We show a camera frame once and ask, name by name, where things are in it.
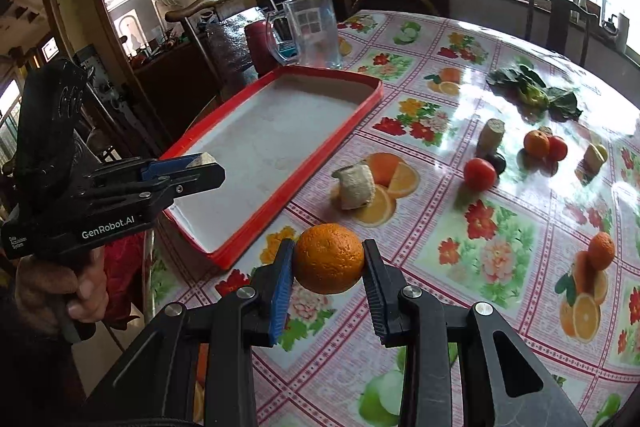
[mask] clear glass pitcher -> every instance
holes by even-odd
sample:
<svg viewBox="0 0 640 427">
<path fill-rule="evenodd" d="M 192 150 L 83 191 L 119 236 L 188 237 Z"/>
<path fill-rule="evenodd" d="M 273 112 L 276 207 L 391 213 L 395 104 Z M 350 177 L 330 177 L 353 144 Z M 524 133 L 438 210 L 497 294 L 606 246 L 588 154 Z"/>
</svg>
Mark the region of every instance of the clear glass pitcher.
<svg viewBox="0 0 640 427">
<path fill-rule="evenodd" d="M 287 0 L 282 5 L 284 10 L 267 14 L 267 45 L 271 55 L 281 64 L 339 68 L 338 26 L 332 0 Z M 276 23 L 278 20 L 289 23 L 289 32 L 282 23 Z M 286 43 L 291 37 L 298 54 L 287 58 L 280 52 L 276 38 Z"/>
</svg>

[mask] red tomato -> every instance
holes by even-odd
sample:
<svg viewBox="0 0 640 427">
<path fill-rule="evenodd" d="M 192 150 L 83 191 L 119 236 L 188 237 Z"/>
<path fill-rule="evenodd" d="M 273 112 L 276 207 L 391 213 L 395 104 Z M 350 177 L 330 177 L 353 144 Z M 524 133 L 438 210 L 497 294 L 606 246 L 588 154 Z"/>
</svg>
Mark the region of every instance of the red tomato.
<svg viewBox="0 0 640 427">
<path fill-rule="evenodd" d="M 560 162 L 566 158 L 567 147 L 559 136 L 549 136 L 549 154 L 546 156 L 551 161 Z"/>
<path fill-rule="evenodd" d="M 465 183 L 471 190 L 487 190 L 494 185 L 496 178 L 494 166 L 487 160 L 473 158 L 465 165 Z"/>
</svg>

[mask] floral tablecloth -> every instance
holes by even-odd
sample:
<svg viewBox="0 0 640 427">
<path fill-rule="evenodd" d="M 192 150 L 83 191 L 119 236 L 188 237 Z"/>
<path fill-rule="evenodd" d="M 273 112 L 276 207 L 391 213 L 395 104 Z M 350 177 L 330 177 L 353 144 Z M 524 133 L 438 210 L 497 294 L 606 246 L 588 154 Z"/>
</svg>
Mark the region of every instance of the floral tablecloth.
<svg viewBox="0 0 640 427">
<path fill-rule="evenodd" d="M 615 403 L 618 395 L 624 403 L 640 381 L 639 111 L 564 57 L 487 28 L 373 11 L 338 28 L 344 68 L 382 79 L 383 102 L 228 273 L 216 274 L 162 219 L 148 259 L 146 313 L 172 300 L 189 307 L 215 302 L 270 263 L 282 238 L 338 222 L 362 239 L 374 238 L 388 263 L 442 301 L 496 305 L 588 425 L 595 424 L 607 399 Z M 540 120 L 495 94 L 486 74 L 514 63 L 550 85 L 571 87 L 584 109 L 580 120 Z M 500 152 L 507 170 L 481 196 L 460 197 L 462 168 L 489 118 L 506 122 Z M 530 164 L 521 152 L 524 135 L 541 125 L 568 144 L 558 171 Z M 595 177 L 582 165 L 590 142 L 609 152 Z M 342 214 L 332 204 L 330 174 L 363 158 L 375 165 L 382 188 L 376 208 Z M 576 254 L 601 230 L 613 238 L 616 257 L 598 280 L 596 313 L 581 318 L 580 336 L 558 282 L 572 274 Z M 372 331 L 361 283 L 335 296 L 296 284 L 278 345 L 254 350 L 258 420 L 391 427 L 392 416 L 368 423 L 360 396 L 370 381 L 397 367 L 398 350 L 380 346 Z M 452 382 L 454 425 L 462 425 L 457 361 Z"/>
</svg>

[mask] glass mug handle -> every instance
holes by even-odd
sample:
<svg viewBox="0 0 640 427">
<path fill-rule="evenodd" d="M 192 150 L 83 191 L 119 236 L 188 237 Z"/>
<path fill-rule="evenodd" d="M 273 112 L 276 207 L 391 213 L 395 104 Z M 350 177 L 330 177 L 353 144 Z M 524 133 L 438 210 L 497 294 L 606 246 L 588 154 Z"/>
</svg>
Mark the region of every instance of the glass mug handle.
<svg viewBox="0 0 640 427">
<path fill-rule="evenodd" d="M 283 66 L 288 66 L 289 64 L 295 64 L 298 61 L 298 57 L 297 56 L 287 58 L 283 54 L 281 54 L 279 49 L 278 49 L 278 45 L 276 43 L 276 38 L 275 38 L 275 36 L 273 34 L 273 31 L 274 31 L 273 30 L 273 23 L 274 23 L 274 21 L 277 21 L 278 19 L 285 19 L 286 20 L 287 16 L 284 15 L 283 12 L 268 12 L 267 13 L 266 24 L 264 25 L 264 28 L 265 28 L 265 31 L 266 31 L 267 48 L 269 49 L 271 55 L 273 55 L 273 58 L 275 58 Z"/>
</svg>

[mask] silver bolt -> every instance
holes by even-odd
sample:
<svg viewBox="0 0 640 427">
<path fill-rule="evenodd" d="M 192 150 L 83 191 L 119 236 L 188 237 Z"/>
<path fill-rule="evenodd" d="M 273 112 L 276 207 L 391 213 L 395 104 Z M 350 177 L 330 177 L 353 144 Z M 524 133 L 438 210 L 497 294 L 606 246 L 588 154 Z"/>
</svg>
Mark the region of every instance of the silver bolt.
<svg viewBox="0 0 640 427">
<path fill-rule="evenodd" d="M 251 286 L 242 286 L 236 290 L 236 295 L 241 299 L 251 299 L 255 297 L 255 290 Z"/>
<path fill-rule="evenodd" d="M 402 288 L 402 294 L 405 297 L 409 297 L 410 299 L 417 299 L 420 295 L 422 295 L 422 290 L 418 288 L 418 286 L 405 286 Z"/>
<path fill-rule="evenodd" d="M 182 305 L 177 302 L 172 302 L 171 304 L 167 304 L 164 308 L 164 313 L 169 315 L 170 317 L 177 317 L 182 313 Z"/>
<path fill-rule="evenodd" d="M 494 307 L 488 302 L 476 303 L 476 311 L 481 315 L 491 315 L 494 312 Z"/>
</svg>

